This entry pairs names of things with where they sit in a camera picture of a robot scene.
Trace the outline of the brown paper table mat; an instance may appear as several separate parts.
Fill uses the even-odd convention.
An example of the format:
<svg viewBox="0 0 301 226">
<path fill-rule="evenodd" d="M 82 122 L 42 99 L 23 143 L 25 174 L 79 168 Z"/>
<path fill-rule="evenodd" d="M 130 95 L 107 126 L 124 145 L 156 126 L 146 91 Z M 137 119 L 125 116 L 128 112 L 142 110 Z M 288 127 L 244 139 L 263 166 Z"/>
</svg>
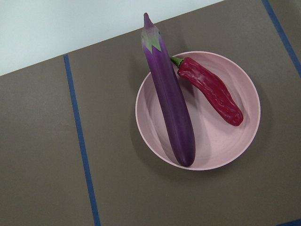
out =
<svg viewBox="0 0 301 226">
<path fill-rule="evenodd" d="M 203 50 L 252 79 L 250 147 L 209 171 L 174 167 L 144 143 L 137 91 L 149 72 L 143 14 L 169 52 Z M 260 0 L 3 0 L 0 68 L 61 48 L 70 59 L 103 226 L 275 226 L 301 216 L 301 78 Z M 92 226 L 64 59 L 0 78 L 0 223 Z"/>
</svg>

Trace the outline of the red chili pepper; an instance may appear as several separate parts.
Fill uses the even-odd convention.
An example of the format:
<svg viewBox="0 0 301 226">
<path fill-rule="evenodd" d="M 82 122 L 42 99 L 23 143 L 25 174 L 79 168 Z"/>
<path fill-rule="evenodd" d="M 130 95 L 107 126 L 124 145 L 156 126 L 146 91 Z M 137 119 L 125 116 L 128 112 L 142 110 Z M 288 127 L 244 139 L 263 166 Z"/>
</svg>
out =
<svg viewBox="0 0 301 226">
<path fill-rule="evenodd" d="M 178 68 L 178 75 L 198 88 L 214 110 L 230 125 L 239 126 L 243 113 L 233 100 L 224 82 L 213 72 L 190 57 L 184 59 L 174 56 L 170 60 Z"/>
</svg>

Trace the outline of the purple eggplant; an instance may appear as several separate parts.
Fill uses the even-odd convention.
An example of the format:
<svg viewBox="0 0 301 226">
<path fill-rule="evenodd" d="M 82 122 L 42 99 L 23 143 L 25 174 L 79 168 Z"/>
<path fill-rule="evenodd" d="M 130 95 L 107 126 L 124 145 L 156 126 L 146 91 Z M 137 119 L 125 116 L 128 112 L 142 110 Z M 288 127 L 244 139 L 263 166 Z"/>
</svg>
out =
<svg viewBox="0 0 301 226">
<path fill-rule="evenodd" d="M 196 145 L 192 122 L 175 75 L 165 42 L 148 13 L 143 15 L 143 51 L 163 113 L 168 138 L 176 160 L 189 167 L 195 160 Z"/>
</svg>

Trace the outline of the pink plate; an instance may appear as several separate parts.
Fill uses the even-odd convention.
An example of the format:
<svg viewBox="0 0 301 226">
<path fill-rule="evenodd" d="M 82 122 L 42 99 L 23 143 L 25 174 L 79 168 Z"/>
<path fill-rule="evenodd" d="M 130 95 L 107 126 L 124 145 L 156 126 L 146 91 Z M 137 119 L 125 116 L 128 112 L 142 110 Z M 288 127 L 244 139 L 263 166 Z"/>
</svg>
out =
<svg viewBox="0 0 301 226">
<path fill-rule="evenodd" d="M 178 58 L 191 57 L 216 74 L 226 85 L 243 113 L 243 122 L 228 124 L 204 95 L 188 81 L 179 79 L 190 114 L 196 155 L 190 170 L 211 170 L 238 158 L 253 141 L 260 123 L 261 106 L 257 90 L 246 72 L 236 63 L 216 53 L 184 52 Z M 152 76 L 148 74 L 139 88 L 135 117 L 146 145 L 165 162 L 179 167 L 172 151 Z"/>
</svg>

